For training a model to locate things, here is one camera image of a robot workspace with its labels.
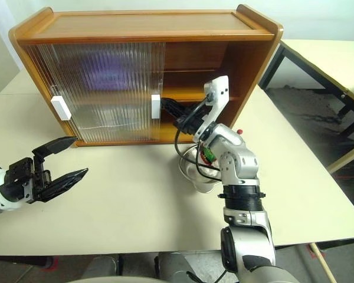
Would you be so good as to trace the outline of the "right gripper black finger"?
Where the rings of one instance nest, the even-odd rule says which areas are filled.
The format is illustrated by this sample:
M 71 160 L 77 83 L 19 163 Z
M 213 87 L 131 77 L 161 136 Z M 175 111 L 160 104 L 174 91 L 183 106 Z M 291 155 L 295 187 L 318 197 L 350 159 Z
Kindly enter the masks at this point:
M 163 103 L 162 109 L 174 119 L 178 119 L 182 116 L 182 106 L 179 103 Z
M 187 108 L 172 98 L 162 98 L 161 106 L 169 114 L 186 114 Z

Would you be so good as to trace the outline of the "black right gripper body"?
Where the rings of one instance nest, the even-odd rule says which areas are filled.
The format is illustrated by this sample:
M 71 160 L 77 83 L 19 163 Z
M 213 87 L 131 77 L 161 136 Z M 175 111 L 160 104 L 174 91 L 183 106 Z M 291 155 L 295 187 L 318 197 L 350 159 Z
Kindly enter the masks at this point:
M 176 110 L 173 114 L 175 119 L 173 125 L 182 133 L 194 135 L 203 123 L 203 116 L 207 113 L 205 110 L 198 110 L 187 122 L 185 122 L 185 119 L 192 111 L 192 108 L 185 108 L 183 110 Z

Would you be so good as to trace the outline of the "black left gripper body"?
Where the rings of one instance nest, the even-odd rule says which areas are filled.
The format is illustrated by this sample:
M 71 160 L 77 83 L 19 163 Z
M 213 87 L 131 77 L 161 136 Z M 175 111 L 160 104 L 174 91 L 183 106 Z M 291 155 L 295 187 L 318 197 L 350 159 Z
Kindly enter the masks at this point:
M 46 192 L 51 184 L 51 173 L 44 170 L 43 157 L 26 157 L 9 166 L 0 193 L 10 202 L 48 202 Z

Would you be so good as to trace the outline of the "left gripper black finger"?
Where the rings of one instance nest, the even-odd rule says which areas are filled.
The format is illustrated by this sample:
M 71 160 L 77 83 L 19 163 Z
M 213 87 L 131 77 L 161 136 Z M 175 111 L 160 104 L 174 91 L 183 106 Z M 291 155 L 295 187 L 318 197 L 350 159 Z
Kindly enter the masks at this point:
M 70 172 L 51 181 L 41 189 L 36 197 L 36 201 L 48 202 L 49 200 L 67 192 L 86 175 L 88 170 L 88 168 L 85 168 Z
M 32 153 L 34 155 L 34 169 L 36 172 L 42 172 L 44 159 L 51 155 L 57 154 L 69 148 L 78 138 L 76 136 L 65 136 L 49 141 L 35 148 Z

